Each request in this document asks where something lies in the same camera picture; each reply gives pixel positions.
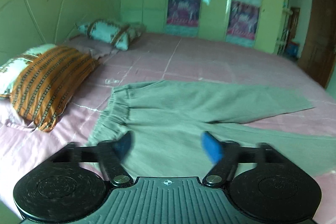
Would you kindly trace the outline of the grey-green pants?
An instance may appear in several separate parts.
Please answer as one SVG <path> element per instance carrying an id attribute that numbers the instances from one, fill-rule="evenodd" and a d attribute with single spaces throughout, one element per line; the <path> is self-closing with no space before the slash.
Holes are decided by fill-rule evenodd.
<path id="1" fill-rule="evenodd" d="M 273 86 L 157 81 L 116 87 L 89 145 L 134 134 L 125 167 L 133 176 L 204 176 L 201 146 L 210 132 L 243 145 L 271 144 L 309 175 L 335 169 L 335 139 L 253 128 L 249 123 L 312 107 L 295 90 Z"/>

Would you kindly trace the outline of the pink bed sheet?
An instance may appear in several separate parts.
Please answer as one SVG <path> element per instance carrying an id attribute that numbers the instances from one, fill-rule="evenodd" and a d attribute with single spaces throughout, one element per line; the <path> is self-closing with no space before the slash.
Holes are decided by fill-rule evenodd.
<path id="1" fill-rule="evenodd" d="M 310 110 L 251 123 L 252 127 L 335 137 L 335 100 L 293 62 L 224 42 L 144 34 L 127 51 L 109 55 L 76 91 L 49 133 L 1 126 L 1 201 L 12 211 L 16 182 L 71 141 L 85 143 L 114 87 L 175 80 L 271 85 L 300 91 Z"/>

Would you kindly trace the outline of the orange striped pillow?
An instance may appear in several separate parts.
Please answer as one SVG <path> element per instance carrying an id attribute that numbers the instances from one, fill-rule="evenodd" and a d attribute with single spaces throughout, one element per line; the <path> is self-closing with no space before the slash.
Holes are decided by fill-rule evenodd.
<path id="1" fill-rule="evenodd" d="M 67 46 L 51 48 L 22 70 L 10 102 L 20 117 L 50 132 L 76 90 L 98 66 L 98 60 L 88 53 Z"/>

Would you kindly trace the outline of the white patterned pillow far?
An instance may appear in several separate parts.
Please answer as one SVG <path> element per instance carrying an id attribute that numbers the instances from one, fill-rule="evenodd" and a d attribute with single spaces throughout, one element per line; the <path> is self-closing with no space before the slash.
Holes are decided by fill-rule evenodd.
<path id="1" fill-rule="evenodd" d="M 119 51 L 127 51 L 131 42 L 146 30 L 141 23 L 121 23 L 105 19 L 96 19 L 75 26 L 80 34 L 107 43 Z"/>

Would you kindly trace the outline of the white patterned pillow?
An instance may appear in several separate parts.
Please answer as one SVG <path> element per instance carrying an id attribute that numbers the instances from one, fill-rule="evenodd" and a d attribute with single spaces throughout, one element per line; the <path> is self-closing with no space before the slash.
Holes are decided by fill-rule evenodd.
<path id="1" fill-rule="evenodd" d="M 13 85 L 23 69 L 30 65 L 35 59 L 46 51 L 56 47 L 55 44 L 43 44 L 38 47 L 30 48 L 17 57 L 9 59 L 1 65 L 1 98 L 9 98 Z"/>
<path id="2" fill-rule="evenodd" d="M 75 26 L 80 34 L 107 43 L 119 51 L 127 51 L 131 42 L 146 30 L 141 23 L 121 23 L 105 19 L 96 19 Z"/>

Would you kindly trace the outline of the white patterned pillow near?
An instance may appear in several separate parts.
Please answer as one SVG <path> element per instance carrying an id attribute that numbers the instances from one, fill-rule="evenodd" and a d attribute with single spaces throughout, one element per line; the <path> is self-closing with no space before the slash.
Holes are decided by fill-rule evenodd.
<path id="1" fill-rule="evenodd" d="M 17 57 L 9 59 L 1 65 L 1 98 L 9 98 L 13 85 L 23 69 L 30 65 L 35 59 L 46 51 L 56 47 L 55 44 L 43 44 L 38 47 L 30 48 Z"/>

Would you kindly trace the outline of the brown wooden door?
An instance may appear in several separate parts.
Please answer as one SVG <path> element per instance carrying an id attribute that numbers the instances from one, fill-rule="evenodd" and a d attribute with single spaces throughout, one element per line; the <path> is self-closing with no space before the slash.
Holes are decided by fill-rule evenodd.
<path id="1" fill-rule="evenodd" d="M 306 40 L 297 64 L 327 88 L 335 67 L 335 0 L 312 0 Z"/>

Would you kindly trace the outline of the lower left poster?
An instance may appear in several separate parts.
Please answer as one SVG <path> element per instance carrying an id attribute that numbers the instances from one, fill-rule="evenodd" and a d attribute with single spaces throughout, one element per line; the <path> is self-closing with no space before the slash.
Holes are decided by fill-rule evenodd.
<path id="1" fill-rule="evenodd" d="M 168 0 L 165 33 L 196 37 L 201 0 Z"/>

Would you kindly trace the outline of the lower right poster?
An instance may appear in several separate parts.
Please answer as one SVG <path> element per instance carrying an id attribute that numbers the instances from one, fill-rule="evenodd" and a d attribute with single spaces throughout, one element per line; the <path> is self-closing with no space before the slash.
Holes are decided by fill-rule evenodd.
<path id="1" fill-rule="evenodd" d="M 226 42 L 253 48 L 255 45 L 260 8 L 239 1 L 231 4 Z"/>

